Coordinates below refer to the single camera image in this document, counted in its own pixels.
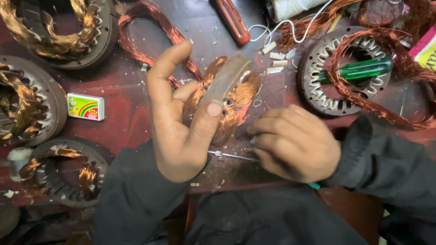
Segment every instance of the fingernail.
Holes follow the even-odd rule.
[[[256,142],[257,142],[257,136],[254,136],[254,137],[250,140],[250,143],[251,143],[251,144],[256,144]]]
[[[211,117],[218,117],[222,115],[222,110],[224,109],[224,103],[219,100],[211,100],[206,109],[206,113]]]

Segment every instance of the workbench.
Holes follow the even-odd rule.
[[[266,25],[262,1],[235,0],[234,4],[248,27],[254,24]],[[159,1],[158,5],[171,23],[181,30],[187,39],[191,38],[195,42],[191,57],[203,74],[204,68],[222,55],[231,57],[241,54],[253,60],[253,71],[258,72],[262,79],[262,89],[255,99],[260,99],[262,103],[248,110],[246,122],[236,130],[225,146],[211,147],[211,150],[253,157],[250,153],[249,136],[246,133],[250,122],[268,109],[302,104],[296,90],[296,69],[291,61],[294,60],[294,64],[298,65],[308,44],[299,45],[296,56],[289,61],[288,68],[281,73],[267,75],[263,72],[272,66],[273,61],[268,55],[258,54],[258,51],[263,48],[266,35],[256,42],[238,47],[218,11],[207,0]],[[60,34],[80,30],[79,22],[73,13],[57,16],[55,21],[59,26],[64,27]],[[347,21],[349,20],[342,18],[338,27],[349,24]],[[152,20],[136,19],[128,29],[136,48],[150,57],[156,58],[172,45],[164,31]],[[263,29],[254,28],[251,34],[256,38],[262,32]],[[63,71],[44,64],[26,51],[12,38],[3,22],[0,22],[0,33],[2,34],[0,54],[14,55],[33,61],[48,71],[67,93],[74,92],[104,98],[106,117],[103,121],[69,117],[60,136],[78,136],[92,140],[106,148],[113,157],[123,147],[135,148],[152,139],[150,102],[145,86],[146,73],[140,71],[142,64],[132,59],[118,45],[109,58],[94,68],[85,71]],[[275,48],[273,51],[280,52],[280,48]],[[181,66],[176,68],[173,76],[176,79],[191,78]],[[418,84],[398,82],[395,76],[391,77],[389,85],[379,93],[376,101],[412,120],[419,120],[428,112],[427,98],[422,87]],[[342,128],[348,127],[360,114],[324,119],[324,121],[334,133],[338,133]],[[432,143],[436,136],[436,129],[417,132],[393,130],[393,133],[428,146],[430,152],[436,146],[436,143]],[[11,149],[12,147],[1,148],[0,158],[6,158]],[[65,172],[66,175],[78,176],[78,167],[67,167]],[[210,163],[192,182],[199,183],[199,186],[190,187],[190,194],[293,184],[267,173],[258,163],[229,157],[220,159],[217,156],[212,156]],[[7,190],[19,191],[19,193],[12,198],[7,198],[3,196],[3,192]],[[381,217],[381,204],[373,197],[348,192],[341,187],[324,188],[319,190],[319,194],[358,231],[359,226],[368,229],[364,228],[364,224],[379,220]],[[9,170],[5,167],[0,167],[1,202],[13,202],[16,205],[52,204],[48,197],[32,199],[26,195],[21,184],[10,179]],[[353,221],[356,220],[354,216],[357,214],[353,213],[356,209],[377,210],[377,212],[360,216],[360,220]],[[377,232],[376,226],[370,229],[372,232]]]

